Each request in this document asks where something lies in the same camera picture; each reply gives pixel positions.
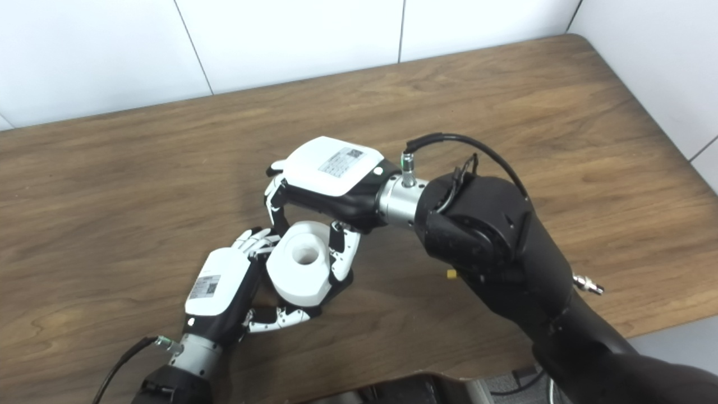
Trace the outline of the white and black right hand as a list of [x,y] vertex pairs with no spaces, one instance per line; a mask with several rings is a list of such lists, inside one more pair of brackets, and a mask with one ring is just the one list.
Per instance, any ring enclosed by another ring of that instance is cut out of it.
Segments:
[[397,173],[397,166],[375,149],[328,136],[310,140],[266,170],[271,182],[264,203],[272,228],[281,236],[289,230],[287,204],[330,217],[331,279],[343,282],[359,238],[384,225],[379,195]]

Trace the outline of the white and black left hand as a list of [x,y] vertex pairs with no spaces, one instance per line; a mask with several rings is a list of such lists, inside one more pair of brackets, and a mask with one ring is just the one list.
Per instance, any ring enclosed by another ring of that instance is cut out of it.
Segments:
[[253,306],[266,261],[280,236],[271,228],[244,231],[231,246],[211,251],[185,302],[182,333],[230,347],[247,333],[275,332],[321,315],[280,299],[277,307]]

